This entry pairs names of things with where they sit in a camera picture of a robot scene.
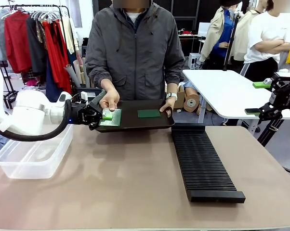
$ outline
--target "window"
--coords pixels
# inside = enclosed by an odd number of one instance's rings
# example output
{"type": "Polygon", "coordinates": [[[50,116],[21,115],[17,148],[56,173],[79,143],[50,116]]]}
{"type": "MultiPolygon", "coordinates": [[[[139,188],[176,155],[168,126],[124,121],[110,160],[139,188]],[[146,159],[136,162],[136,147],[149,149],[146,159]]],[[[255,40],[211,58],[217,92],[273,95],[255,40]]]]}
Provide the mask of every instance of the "window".
{"type": "Polygon", "coordinates": [[[79,0],[65,0],[69,9],[70,17],[73,19],[75,27],[82,27],[81,10],[79,8],[79,0]]]}

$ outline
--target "beige jacket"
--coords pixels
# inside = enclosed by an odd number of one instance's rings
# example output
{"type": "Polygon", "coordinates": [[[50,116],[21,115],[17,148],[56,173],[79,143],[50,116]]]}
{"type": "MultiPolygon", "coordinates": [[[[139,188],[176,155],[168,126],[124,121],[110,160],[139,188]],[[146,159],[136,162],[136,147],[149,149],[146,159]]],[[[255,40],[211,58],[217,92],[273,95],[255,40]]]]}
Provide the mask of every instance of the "beige jacket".
{"type": "Polygon", "coordinates": [[[237,61],[244,61],[248,51],[249,27],[252,19],[259,13],[255,10],[248,11],[237,25],[230,57],[237,61]]]}
{"type": "Polygon", "coordinates": [[[216,45],[216,43],[219,41],[223,29],[224,29],[224,11],[223,8],[220,7],[217,10],[213,19],[211,20],[206,40],[201,51],[201,57],[199,59],[201,62],[204,62],[208,58],[214,45],[216,45]]]}

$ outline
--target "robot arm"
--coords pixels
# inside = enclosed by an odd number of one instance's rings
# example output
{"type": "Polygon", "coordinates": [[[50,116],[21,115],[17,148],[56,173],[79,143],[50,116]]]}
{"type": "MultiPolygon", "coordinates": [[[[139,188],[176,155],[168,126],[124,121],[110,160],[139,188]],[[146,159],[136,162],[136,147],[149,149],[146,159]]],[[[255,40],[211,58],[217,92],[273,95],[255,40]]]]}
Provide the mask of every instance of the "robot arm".
{"type": "Polygon", "coordinates": [[[67,124],[85,124],[95,129],[102,118],[101,109],[88,103],[86,93],[82,94],[81,103],[71,103],[72,97],[67,92],[62,92],[58,101],[51,103],[42,92],[25,90],[18,93],[11,115],[3,109],[2,93],[3,78],[0,72],[0,134],[9,139],[47,140],[61,133],[67,124]],[[59,127],[40,135],[45,124],[58,124],[59,127]]]}
{"type": "Polygon", "coordinates": [[[290,73],[277,72],[266,82],[271,84],[272,94],[269,102],[259,108],[261,121],[281,119],[282,111],[290,109],[290,73]]]}

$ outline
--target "brown table surface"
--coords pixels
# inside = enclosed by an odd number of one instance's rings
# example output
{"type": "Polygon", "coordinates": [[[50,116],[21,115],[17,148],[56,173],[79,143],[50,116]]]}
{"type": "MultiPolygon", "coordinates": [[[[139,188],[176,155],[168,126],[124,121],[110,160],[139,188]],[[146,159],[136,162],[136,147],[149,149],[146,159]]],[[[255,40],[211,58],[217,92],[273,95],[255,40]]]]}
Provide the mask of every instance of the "brown table surface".
{"type": "Polygon", "coordinates": [[[290,226],[290,176],[240,127],[207,127],[244,204],[191,204],[170,130],[74,138],[48,180],[0,169],[0,229],[238,230],[290,226]]]}

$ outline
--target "hand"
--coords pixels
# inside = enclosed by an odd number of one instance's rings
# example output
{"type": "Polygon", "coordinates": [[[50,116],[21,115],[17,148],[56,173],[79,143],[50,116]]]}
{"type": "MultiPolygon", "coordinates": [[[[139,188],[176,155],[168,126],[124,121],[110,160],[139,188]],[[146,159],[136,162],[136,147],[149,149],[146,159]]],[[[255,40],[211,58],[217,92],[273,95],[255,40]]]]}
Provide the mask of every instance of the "hand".
{"type": "Polygon", "coordinates": [[[119,94],[116,89],[108,90],[105,96],[100,100],[99,104],[102,109],[109,108],[111,112],[117,109],[117,104],[119,102],[119,94]]]}
{"type": "Polygon", "coordinates": [[[225,48],[225,49],[227,49],[229,45],[230,45],[230,44],[227,43],[227,42],[221,42],[221,43],[219,44],[219,48],[225,48]]]}
{"type": "MultiPolygon", "coordinates": [[[[162,108],[160,108],[160,112],[164,112],[168,107],[170,107],[173,110],[175,102],[176,98],[174,96],[171,96],[166,100],[165,105],[162,108]]],[[[170,109],[166,110],[166,113],[168,114],[168,117],[171,117],[172,112],[170,109]]]]}

